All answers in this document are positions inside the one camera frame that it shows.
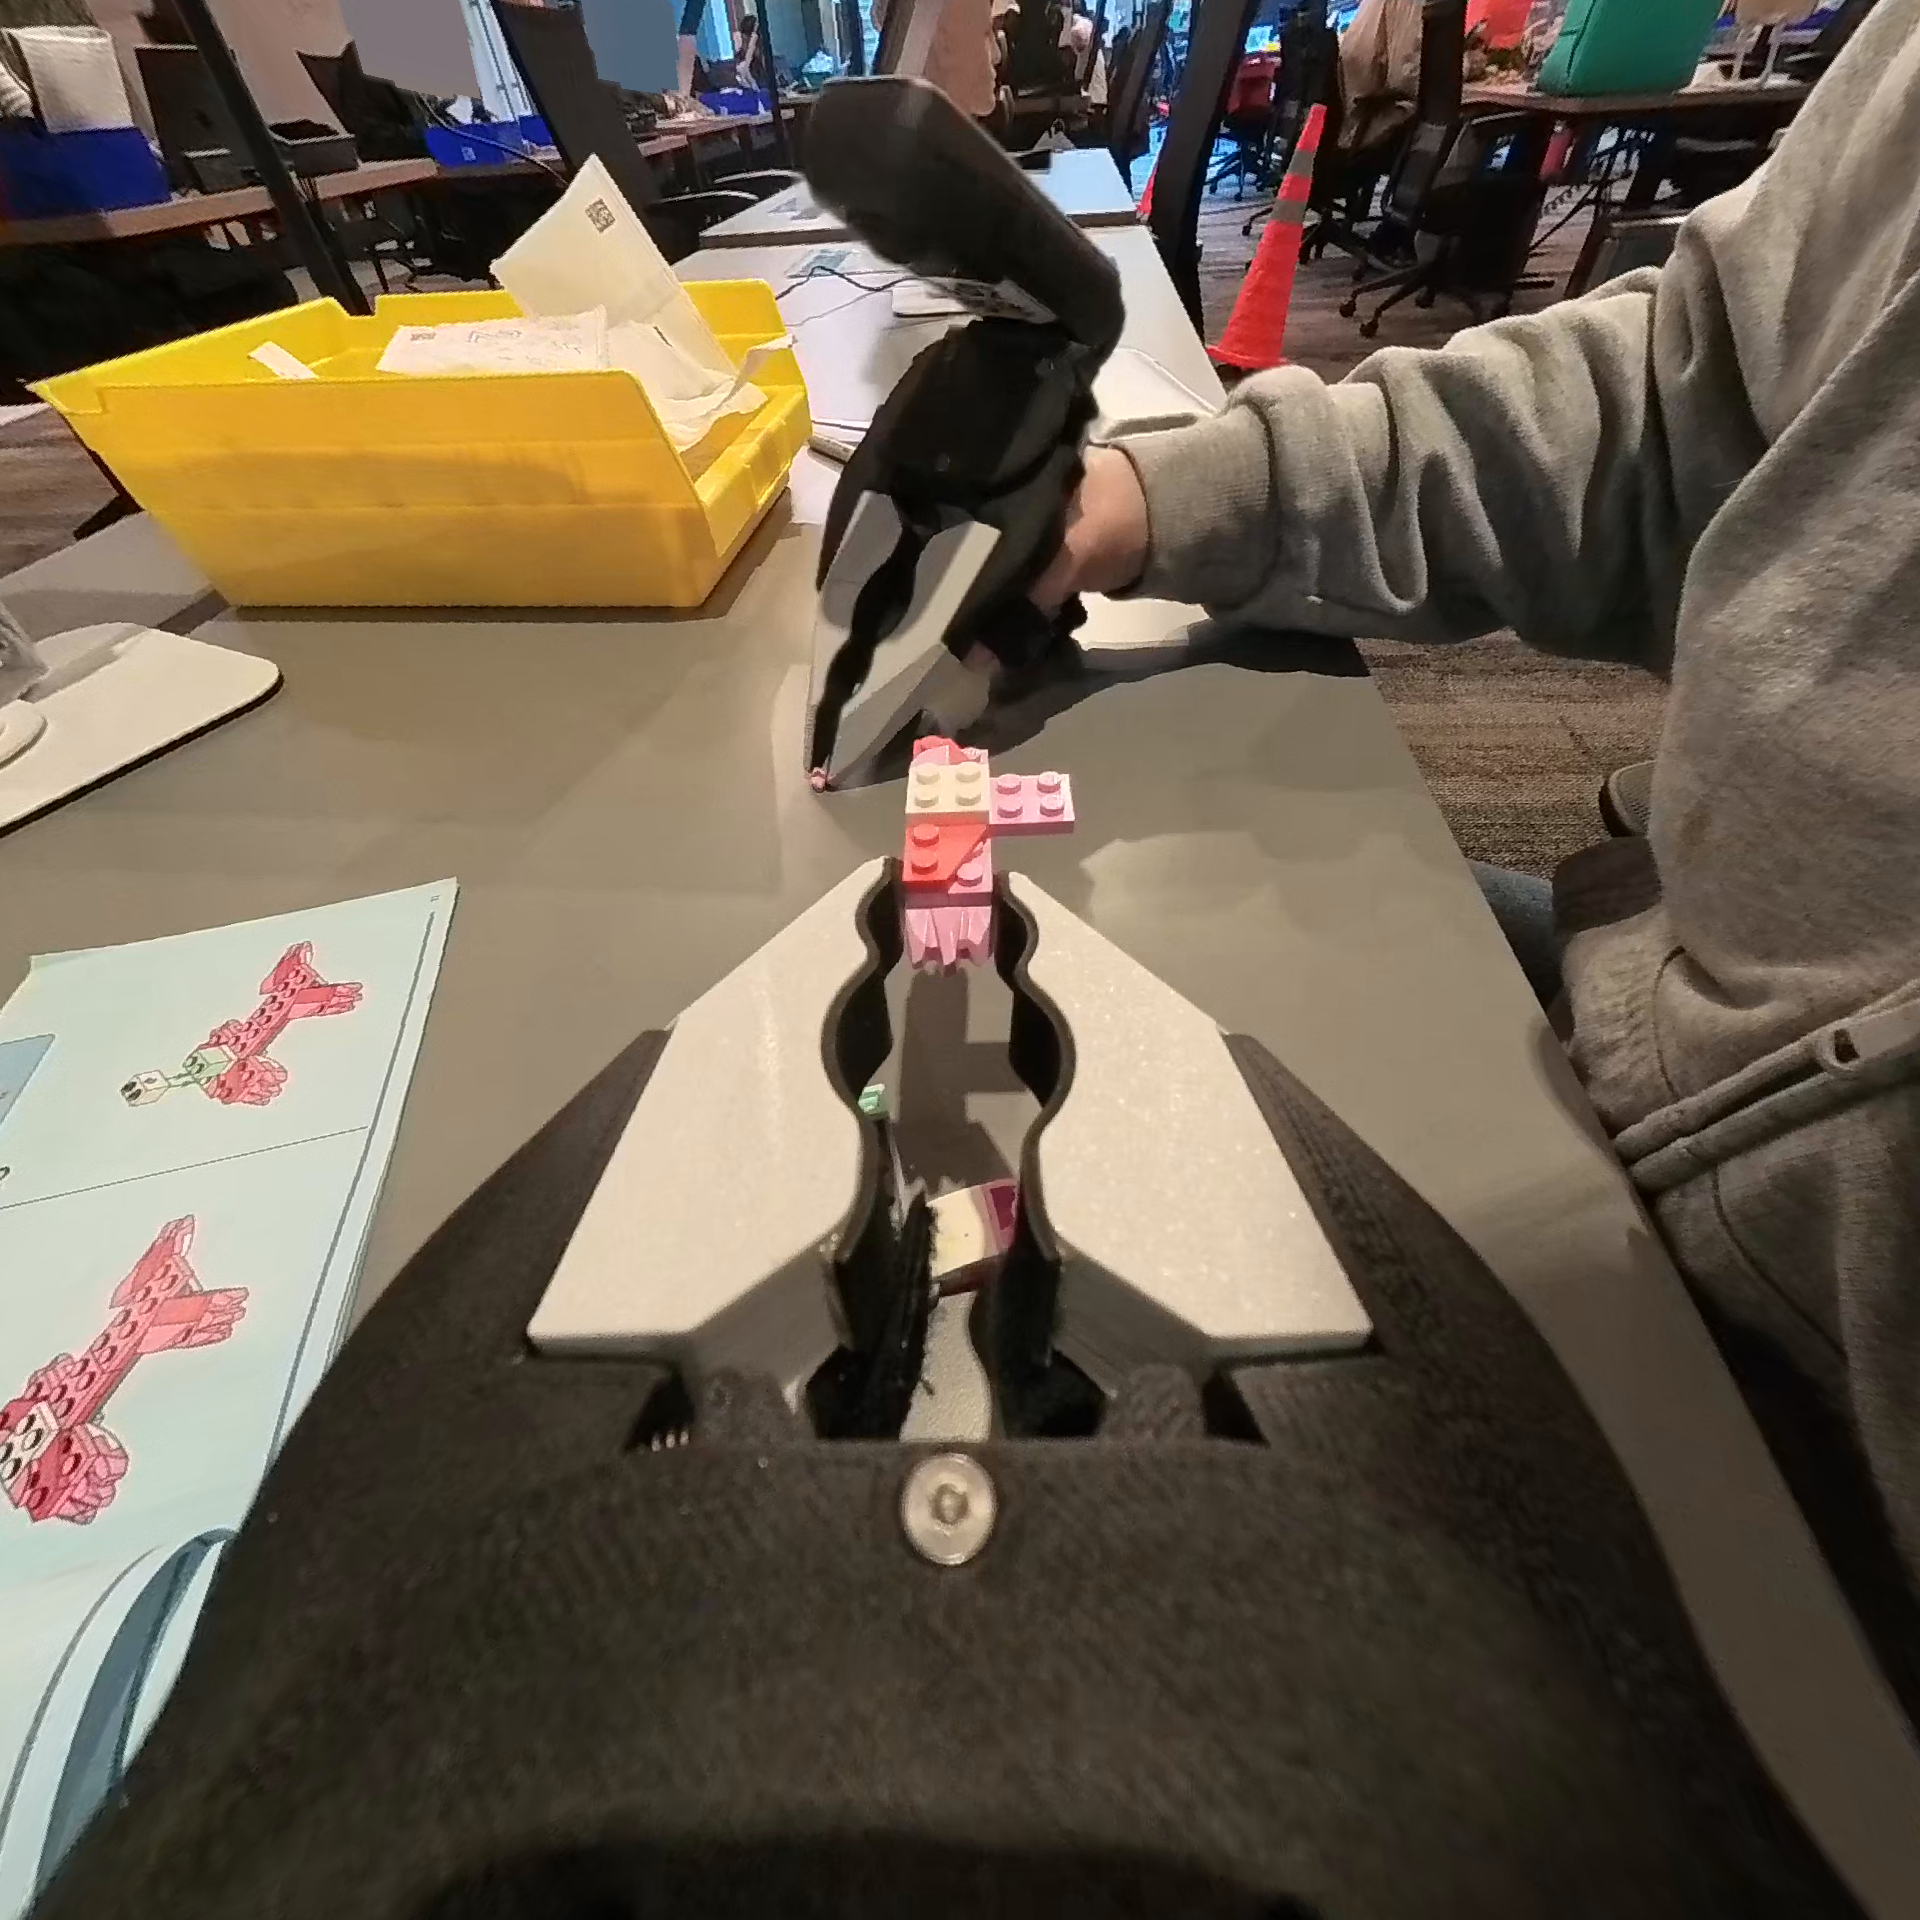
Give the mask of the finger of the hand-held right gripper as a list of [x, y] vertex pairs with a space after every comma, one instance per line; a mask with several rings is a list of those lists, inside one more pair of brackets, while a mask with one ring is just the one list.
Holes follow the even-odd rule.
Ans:
[[928, 540], [902, 523], [897, 560], [910, 566], [910, 590], [897, 595], [897, 633], [910, 653], [910, 695], [897, 733], [918, 731], [922, 720], [960, 733], [984, 717], [992, 693], [989, 671], [957, 655], [946, 633], [997, 546], [998, 532], [977, 520], [960, 520]]
[[903, 724], [910, 653], [902, 646], [897, 595], [910, 566], [897, 560], [902, 520], [865, 493], [818, 583], [806, 675], [806, 771], [854, 783]]

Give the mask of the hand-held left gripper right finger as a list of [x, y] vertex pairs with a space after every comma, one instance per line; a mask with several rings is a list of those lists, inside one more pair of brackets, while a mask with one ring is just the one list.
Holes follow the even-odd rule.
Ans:
[[1031, 878], [998, 886], [1010, 1064], [1039, 1103], [992, 1285], [1006, 1389], [1351, 1355], [1370, 1317], [1235, 1034]]

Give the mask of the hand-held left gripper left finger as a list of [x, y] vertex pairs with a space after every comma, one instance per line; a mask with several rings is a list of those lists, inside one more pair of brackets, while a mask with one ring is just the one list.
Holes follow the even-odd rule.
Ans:
[[854, 866], [665, 1031], [542, 1292], [544, 1359], [818, 1368], [881, 1219], [860, 1094], [892, 1050], [897, 863]]

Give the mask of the red and pink plate assembly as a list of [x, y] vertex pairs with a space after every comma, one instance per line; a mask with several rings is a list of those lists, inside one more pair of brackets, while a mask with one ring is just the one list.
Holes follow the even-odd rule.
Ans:
[[940, 733], [915, 742], [902, 816], [902, 936], [918, 972], [989, 961], [998, 843], [1078, 826], [1067, 773], [997, 773], [984, 746]]

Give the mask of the person's right forearm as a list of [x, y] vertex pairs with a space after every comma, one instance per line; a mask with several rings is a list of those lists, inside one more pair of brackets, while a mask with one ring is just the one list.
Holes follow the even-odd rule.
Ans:
[[1427, 646], [1513, 630], [1567, 659], [1670, 680], [1686, 571], [1686, 371], [1725, 349], [1702, 204], [1655, 271], [1350, 380], [1248, 380], [1186, 429], [1116, 445], [1150, 558], [1132, 595], [1251, 626]]

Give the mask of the person's right hand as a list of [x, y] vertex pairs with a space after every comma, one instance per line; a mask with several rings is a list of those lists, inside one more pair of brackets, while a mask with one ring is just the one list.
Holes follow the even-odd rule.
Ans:
[[1125, 449], [1097, 445], [1067, 498], [1061, 540], [1029, 598], [1039, 609], [1063, 609], [1070, 598], [1125, 595], [1150, 558], [1150, 510]]

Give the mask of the winged grey mint brick assembly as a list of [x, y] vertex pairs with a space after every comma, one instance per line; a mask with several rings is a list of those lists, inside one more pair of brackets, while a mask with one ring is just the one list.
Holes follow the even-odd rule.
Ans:
[[[902, 1221], [910, 1203], [897, 1133], [892, 1125], [892, 1098], [884, 1081], [860, 1091], [860, 1110], [877, 1124], [887, 1152], [892, 1213]], [[1015, 1244], [1018, 1182], [989, 1180], [972, 1188], [945, 1188], [928, 1199], [929, 1221], [929, 1284], [936, 1299], [977, 1292], [992, 1281]]]

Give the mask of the orange traffic cone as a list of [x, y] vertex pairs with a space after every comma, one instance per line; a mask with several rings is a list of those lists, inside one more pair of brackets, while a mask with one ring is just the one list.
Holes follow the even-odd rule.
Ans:
[[1313, 105], [1286, 158], [1261, 245], [1235, 297], [1235, 311], [1209, 356], [1217, 370], [1254, 375], [1284, 365], [1284, 333], [1300, 271], [1310, 183], [1326, 130], [1326, 106]]

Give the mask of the white printed paper sheet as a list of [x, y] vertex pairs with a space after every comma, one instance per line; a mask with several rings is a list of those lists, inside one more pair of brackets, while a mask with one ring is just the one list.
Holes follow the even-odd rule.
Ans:
[[791, 346], [791, 335], [776, 335], [735, 361], [598, 158], [495, 259], [492, 278], [517, 299], [509, 318], [402, 322], [379, 371], [621, 371], [644, 388], [674, 447], [690, 449], [726, 419], [768, 404], [756, 371]]

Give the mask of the person's blue jeans leg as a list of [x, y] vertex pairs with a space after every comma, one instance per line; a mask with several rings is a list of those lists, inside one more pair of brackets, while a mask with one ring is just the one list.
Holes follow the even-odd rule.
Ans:
[[1563, 987], [1567, 936], [1554, 911], [1554, 881], [1519, 869], [1470, 863], [1485, 908], [1495, 914], [1501, 936], [1534, 994], [1550, 1034], [1571, 1048], [1571, 999]]

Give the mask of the shallow yellow plastic bin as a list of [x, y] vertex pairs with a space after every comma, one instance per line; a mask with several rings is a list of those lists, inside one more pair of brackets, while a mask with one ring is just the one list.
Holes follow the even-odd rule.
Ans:
[[32, 382], [234, 608], [693, 609], [811, 433], [764, 280], [697, 280], [764, 394], [697, 454], [627, 371], [396, 375], [402, 322], [517, 312], [501, 291], [304, 299]]

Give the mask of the open pale blue instruction booklet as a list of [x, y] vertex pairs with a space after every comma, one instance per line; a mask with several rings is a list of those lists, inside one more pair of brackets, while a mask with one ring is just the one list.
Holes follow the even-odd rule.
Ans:
[[342, 1343], [456, 898], [45, 953], [4, 1001], [4, 1915]]

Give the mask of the wooden top white stand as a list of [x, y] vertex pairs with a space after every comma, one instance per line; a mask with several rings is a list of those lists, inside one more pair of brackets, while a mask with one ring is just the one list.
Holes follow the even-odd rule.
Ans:
[[4, 614], [4, 834], [183, 746], [281, 693], [267, 659], [137, 621], [32, 641]]

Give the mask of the green storage bin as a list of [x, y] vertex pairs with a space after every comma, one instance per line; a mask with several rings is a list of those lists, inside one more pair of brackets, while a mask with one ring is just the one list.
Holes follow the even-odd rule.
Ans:
[[1665, 96], [1691, 81], [1725, 3], [1567, 3], [1534, 79], [1547, 98]]

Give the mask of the person's grey hoodie torso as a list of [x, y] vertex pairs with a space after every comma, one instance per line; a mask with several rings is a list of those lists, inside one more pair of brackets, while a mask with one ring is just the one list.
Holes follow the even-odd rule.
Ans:
[[1917, 3], [1660, 271], [1686, 569], [1645, 836], [1561, 869], [1571, 1050], [1917, 1690]]

